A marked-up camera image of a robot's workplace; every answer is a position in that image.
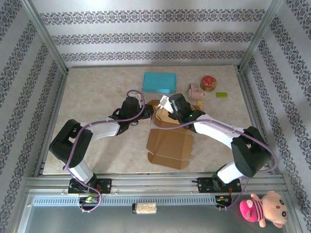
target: blue box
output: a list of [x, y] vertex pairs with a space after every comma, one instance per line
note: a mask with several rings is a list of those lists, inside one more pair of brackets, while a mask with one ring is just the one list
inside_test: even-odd
[[145, 92], [175, 93], [176, 74], [145, 72], [142, 90]]

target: bear's face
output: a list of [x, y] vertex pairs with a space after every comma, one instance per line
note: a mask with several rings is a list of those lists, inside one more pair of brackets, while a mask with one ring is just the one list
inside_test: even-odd
[[288, 219], [287, 206], [283, 198], [274, 191], [268, 192], [262, 199], [263, 214], [269, 221], [284, 225]]

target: stuffed toy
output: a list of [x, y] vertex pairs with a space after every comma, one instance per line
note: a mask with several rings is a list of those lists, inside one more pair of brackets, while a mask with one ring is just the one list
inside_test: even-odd
[[262, 199], [252, 193], [251, 198], [240, 203], [240, 211], [247, 221], [259, 222], [261, 227], [265, 227], [267, 219], [279, 228], [287, 222], [287, 207], [278, 193], [270, 191]]

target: brown cardboard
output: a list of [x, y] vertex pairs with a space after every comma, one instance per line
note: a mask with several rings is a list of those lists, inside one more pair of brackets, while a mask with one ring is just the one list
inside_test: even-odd
[[[152, 100], [148, 104], [154, 107], [159, 105], [158, 100]], [[201, 106], [191, 106], [193, 110], [202, 110]], [[179, 125], [177, 120], [168, 117], [168, 111], [159, 109], [156, 113], [155, 123], [161, 127], [173, 127]], [[189, 130], [178, 128], [175, 130], [151, 129], [147, 142], [148, 160], [152, 164], [167, 166], [175, 169], [184, 169], [189, 165], [187, 159], [191, 158], [193, 136]]]

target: white wall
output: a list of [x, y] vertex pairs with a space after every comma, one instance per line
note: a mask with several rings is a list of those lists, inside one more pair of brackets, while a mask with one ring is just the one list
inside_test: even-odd
[[18, 0], [0, 2], [0, 233], [10, 232], [62, 73]]
[[282, 3], [246, 69], [304, 232], [311, 232], [310, 2]]
[[34, 0], [68, 67], [239, 64], [271, 0]]

